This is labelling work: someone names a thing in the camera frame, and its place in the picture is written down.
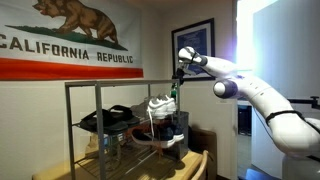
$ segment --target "shelf rack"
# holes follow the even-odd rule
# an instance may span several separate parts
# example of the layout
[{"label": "shelf rack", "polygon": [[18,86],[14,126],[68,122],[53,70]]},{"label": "shelf rack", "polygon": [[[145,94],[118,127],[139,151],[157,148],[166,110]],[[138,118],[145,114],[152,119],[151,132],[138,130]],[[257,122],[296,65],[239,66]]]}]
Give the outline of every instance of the shelf rack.
[{"label": "shelf rack", "polygon": [[[70,171],[72,180],[76,179],[75,176],[75,158],[74,158],[74,144],[73,144],[73,130],[72,127],[72,109],[71,109],[71,97],[70,88],[76,87],[88,87],[95,88],[95,100],[96,100],[96,112],[97,112],[97,134],[99,144],[99,177],[101,180],[106,179],[106,167],[105,167],[105,146],[104,146],[104,133],[103,133],[103,120],[102,120],[102,99],[101,88],[103,87],[115,87],[115,86],[131,86],[131,85],[147,85],[148,97],[151,96],[151,85],[154,84],[169,84],[177,83],[177,94],[180,94],[180,84],[178,79],[172,80],[92,80],[92,81],[72,81],[65,82],[65,94],[66,94],[66,110],[68,121],[68,138],[69,138],[69,152],[70,152]],[[180,115],[180,96],[177,96],[177,109],[178,116]]]}]

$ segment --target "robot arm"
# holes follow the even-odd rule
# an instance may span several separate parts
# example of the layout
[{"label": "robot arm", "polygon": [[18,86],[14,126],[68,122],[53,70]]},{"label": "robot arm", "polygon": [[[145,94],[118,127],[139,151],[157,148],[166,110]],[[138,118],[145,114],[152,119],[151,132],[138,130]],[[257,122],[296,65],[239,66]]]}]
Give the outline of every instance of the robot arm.
[{"label": "robot arm", "polygon": [[254,76],[239,76],[232,62],[200,55],[191,47],[179,51],[179,62],[182,69],[193,64],[217,77],[213,87],[217,97],[247,99],[266,120],[276,147],[283,153],[308,156],[320,152],[320,121],[305,119],[286,98],[263,80]]}]

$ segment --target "framed picture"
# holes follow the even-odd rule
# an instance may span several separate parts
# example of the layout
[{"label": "framed picture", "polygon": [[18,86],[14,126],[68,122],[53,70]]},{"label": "framed picture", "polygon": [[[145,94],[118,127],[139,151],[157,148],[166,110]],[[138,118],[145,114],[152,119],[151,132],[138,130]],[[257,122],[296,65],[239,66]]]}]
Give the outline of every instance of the framed picture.
[{"label": "framed picture", "polygon": [[[172,59],[173,74],[179,66],[179,50],[190,46],[201,55],[215,56],[214,46],[214,18],[191,24],[171,32],[172,38]],[[195,72],[195,75],[185,75],[185,81],[215,80],[215,77],[208,75],[202,68],[195,65],[188,65],[188,70]]]}]

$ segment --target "red stripe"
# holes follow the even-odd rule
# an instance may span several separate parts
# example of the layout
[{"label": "red stripe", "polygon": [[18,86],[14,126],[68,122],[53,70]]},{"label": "red stripe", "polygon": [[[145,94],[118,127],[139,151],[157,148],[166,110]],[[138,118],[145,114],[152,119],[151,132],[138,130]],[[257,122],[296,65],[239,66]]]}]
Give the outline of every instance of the red stripe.
[{"label": "red stripe", "polygon": [[0,58],[0,80],[121,79],[143,77],[141,68],[96,67]]}]

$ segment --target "black shoe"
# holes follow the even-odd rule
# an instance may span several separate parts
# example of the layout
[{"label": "black shoe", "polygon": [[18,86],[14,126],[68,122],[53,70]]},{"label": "black shoe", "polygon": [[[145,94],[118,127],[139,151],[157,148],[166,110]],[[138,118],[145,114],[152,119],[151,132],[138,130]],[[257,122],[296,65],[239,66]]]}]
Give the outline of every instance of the black shoe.
[{"label": "black shoe", "polygon": [[173,131],[173,138],[175,142],[179,142],[184,139],[183,128],[181,124],[170,124],[168,127]]},{"label": "black shoe", "polygon": [[114,105],[109,109],[112,117],[118,121],[124,121],[127,123],[128,127],[134,127],[140,124],[140,119],[132,114],[130,108],[121,106],[121,105]]},{"label": "black shoe", "polygon": [[155,133],[144,133],[141,129],[132,131],[132,139],[142,145],[160,146],[161,148],[170,148],[175,143],[173,132],[170,128],[154,128]]},{"label": "black shoe", "polygon": [[[97,118],[94,117],[96,111],[84,117],[80,122],[80,127],[90,132],[97,132]],[[103,132],[104,134],[116,135],[128,130],[128,125],[123,121],[113,118],[111,113],[102,109]]]}]

